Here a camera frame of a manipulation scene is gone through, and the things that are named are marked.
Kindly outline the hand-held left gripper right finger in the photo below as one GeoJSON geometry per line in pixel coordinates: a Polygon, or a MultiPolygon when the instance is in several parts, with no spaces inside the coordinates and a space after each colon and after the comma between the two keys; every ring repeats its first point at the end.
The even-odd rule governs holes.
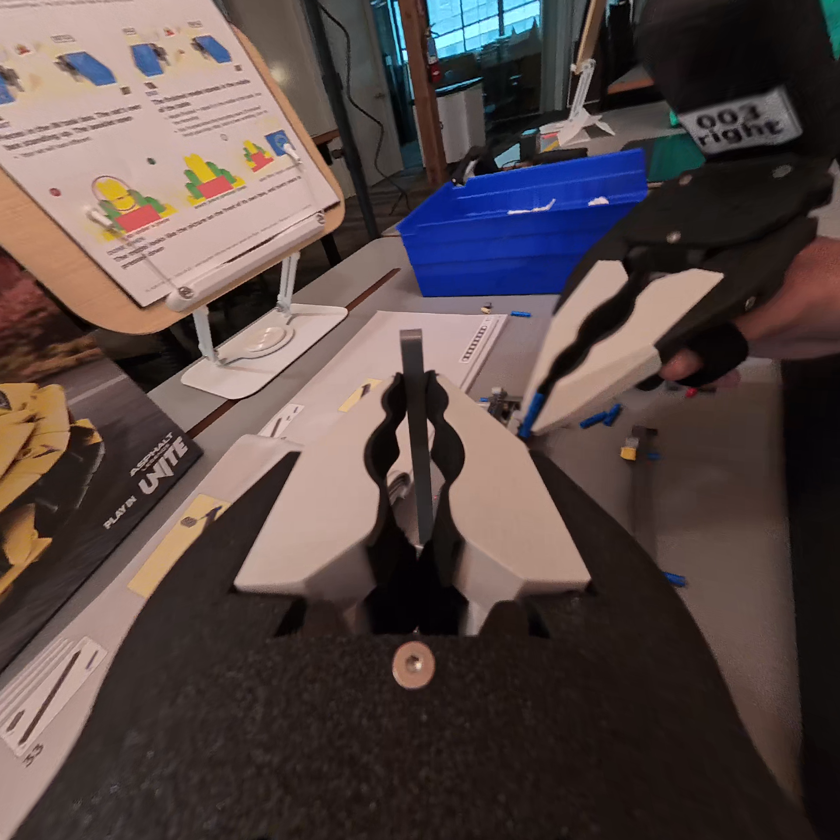
{"type": "Polygon", "coordinates": [[[427,373],[430,457],[443,477],[432,535],[458,633],[501,602],[583,592],[592,577],[528,447],[442,374],[427,373]]]}

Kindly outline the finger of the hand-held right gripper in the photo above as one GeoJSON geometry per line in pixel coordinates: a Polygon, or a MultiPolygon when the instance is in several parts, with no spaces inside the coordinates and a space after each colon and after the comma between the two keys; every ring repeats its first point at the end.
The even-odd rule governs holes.
{"type": "Polygon", "coordinates": [[[640,288],[627,274],[624,287],[589,314],[577,340],[555,358],[538,389],[546,399],[531,436],[656,374],[662,365],[656,342],[722,279],[720,272],[688,269],[640,288]]]}
{"type": "Polygon", "coordinates": [[[563,298],[552,316],[522,399],[522,420],[529,418],[534,396],[548,377],[555,358],[577,340],[581,325],[597,307],[615,297],[627,283],[627,272],[621,261],[599,260],[584,275],[575,289],[563,298]]]}

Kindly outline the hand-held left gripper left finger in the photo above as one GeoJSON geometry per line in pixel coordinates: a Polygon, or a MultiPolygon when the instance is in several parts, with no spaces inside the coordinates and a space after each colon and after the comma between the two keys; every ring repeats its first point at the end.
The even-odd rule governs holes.
{"type": "Polygon", "coordinates": [[[396,373],[299,453],[235,577],[237,591],[359,608],[377,634],[416,630],[417,552],[387,487],[405,416],[396,373]]]}

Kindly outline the toy car chassis assembly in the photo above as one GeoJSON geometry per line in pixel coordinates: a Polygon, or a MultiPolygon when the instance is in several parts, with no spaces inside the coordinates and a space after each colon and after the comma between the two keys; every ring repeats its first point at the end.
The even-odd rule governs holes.
{"type": "Polygon", "coordinates": [[[505,427],[518,427],[522,417],[522,398],[510,395],[504,388],[495,386],[488,396],[482,396],[478,404],[505,427]]]}

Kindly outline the grey building instruction booklet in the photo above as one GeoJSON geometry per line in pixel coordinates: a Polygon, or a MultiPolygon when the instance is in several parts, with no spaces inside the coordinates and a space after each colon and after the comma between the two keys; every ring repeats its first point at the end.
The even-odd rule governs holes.
{"type": "MultiPolygon", "coordinates": [[[[443,373],[463,391],[478,375],[497,341],[504,314],[475,315],[378,311],[291,402],[257,434],[241,437],[207,474],[211,489],[198,491],[173,524],[146,544],[126,571],[139,606],[211,522],[270,467],[279,441],[304,448],[320,438],[367,394],[400,371],[400,331],[420,329],[427,369],[443,373]]],[[[2,744],[16,759],[38,755],[40,734],[109,654],[103,633],[59,636],[2,691],[2,744]]]]}

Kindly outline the black long holed toy beam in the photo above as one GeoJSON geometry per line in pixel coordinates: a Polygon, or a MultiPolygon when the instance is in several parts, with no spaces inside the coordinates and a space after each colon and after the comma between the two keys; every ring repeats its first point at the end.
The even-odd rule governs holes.
{"type": "Polygon", "coordinates": [[[400,331],[402,372],[406,395],[406,418],[413,462],[418,541],[424,546],[432,537],[434,503],[431,458],[427,434],[423,333],[420,329],[400,331]]]}

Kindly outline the yellow car toy set box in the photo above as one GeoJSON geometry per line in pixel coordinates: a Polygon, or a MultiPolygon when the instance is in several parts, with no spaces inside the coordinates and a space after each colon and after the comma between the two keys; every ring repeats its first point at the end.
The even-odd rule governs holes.
{"type": "Polygon", "coordinates": [[[202,455],[2,251],[2,670],[202,455]]]}

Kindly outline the person's right hand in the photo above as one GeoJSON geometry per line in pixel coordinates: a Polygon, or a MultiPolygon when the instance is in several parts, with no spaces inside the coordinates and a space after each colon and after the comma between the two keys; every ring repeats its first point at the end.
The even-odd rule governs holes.
{"type": "Polygon", "coordinates": [[[839,352],[839,241],[816,237],[791,262],[777,293],[735,318],[749,355],[807,361],[839,352]]]}

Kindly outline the teal felt bag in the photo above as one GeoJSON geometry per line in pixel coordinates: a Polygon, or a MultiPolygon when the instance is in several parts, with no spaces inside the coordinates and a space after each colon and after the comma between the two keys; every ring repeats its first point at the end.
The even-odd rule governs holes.
{"type": "Polygon", "coordinates": [[[668,121],[677,133],[642,140],[649,184],[672,180],[693,172],[706,163],[706,158],[687,131],[683,130],[673,110],[668,111],[668,121]]]}

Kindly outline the blue plastic bin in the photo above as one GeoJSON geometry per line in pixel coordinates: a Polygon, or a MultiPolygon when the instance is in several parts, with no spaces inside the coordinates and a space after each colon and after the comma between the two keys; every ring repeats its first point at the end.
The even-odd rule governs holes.
{"type": "Polygon", "coordinates": [[[396,226],[426,298],[558,294],[648,193],[641,149],[475,176],[396,226]]]}

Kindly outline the tan board white stand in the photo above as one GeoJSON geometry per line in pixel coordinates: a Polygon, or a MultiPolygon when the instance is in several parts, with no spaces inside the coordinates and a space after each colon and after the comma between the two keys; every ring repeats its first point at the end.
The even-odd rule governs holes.
{"type": "Polygon", "coordinates": [[[570,107],[570,115],[557,133],[559,148],[565,149],[582,139],[589,139],[587,130],[596,128],[608,136],[615,136],[614,130],[601,117],[589,113],[585,107],[587,94],[595,74],[595,47],[601,31],[607,1],[588,3],[584,16],[579,48],[572,70],[577,86],[570,107]]]}

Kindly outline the white cabinet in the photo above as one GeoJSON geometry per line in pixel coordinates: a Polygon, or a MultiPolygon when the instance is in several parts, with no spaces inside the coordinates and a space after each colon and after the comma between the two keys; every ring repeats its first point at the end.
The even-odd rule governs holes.
{"type": "Polygon", "coordinates": [[[470,149],[486,145],[482,77],[438,88],[436,94],[446,162],[457,163],[470,149]]]}

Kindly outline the dark metal pole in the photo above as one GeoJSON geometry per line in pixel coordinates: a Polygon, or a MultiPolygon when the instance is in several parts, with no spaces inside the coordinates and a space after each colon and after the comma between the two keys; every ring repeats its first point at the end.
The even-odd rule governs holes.
{"type": "Polygon", "coordinates": [[[375,240],[381,236],[381,232],[375,220],[375,213],[371,203],[368,185],[364,177],[360,153],[352,131],[350,116],[344,104],[343,87],[340,75],[333,61],[333,54],[324,27],[320,4],[316,1],[303,1],[302,5],[311,32],[314,50],[318,58],[322,84],[327,93],[332,115],[343,143],[344,159],[355,190],[364,228],[369,240],[375,240]]]}

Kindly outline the large paned window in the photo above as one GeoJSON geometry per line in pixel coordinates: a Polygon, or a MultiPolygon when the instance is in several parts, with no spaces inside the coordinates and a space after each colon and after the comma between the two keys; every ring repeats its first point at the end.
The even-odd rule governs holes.
{"type": "Polygon", "coordinates": [[[540,1],[426,1],[437,54],[478,51],[500,39],[540,34],[540,1]]]}

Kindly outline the black perforated panel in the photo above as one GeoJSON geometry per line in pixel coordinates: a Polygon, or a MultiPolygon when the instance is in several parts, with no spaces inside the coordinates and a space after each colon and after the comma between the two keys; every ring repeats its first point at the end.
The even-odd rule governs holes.
{"type": "Polygon", "coordinates": [[[839,838],[839,359],[783,362],[784,477],[805,811],[839,838]]]}

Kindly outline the printed instruction sheet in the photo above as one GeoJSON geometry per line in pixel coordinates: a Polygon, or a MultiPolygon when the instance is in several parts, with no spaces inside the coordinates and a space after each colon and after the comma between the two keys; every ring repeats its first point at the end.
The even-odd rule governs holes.
{"type": "Polygon", "coordinates": [[[141,308],[340,202],[214,2],[2,2],[1,36],[3,170],[141,308]]]}

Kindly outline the brown wooden post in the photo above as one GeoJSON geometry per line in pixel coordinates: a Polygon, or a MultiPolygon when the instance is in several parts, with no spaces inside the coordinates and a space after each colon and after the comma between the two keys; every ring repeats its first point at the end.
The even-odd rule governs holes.
{"type": "Polygon", "coordinates": [[[436,91],[431,81],[427,51],[427,15],[421,1],[398,3],[413,84],[416,126],[429,185],[437,188],[448,179],[436,91]]]}

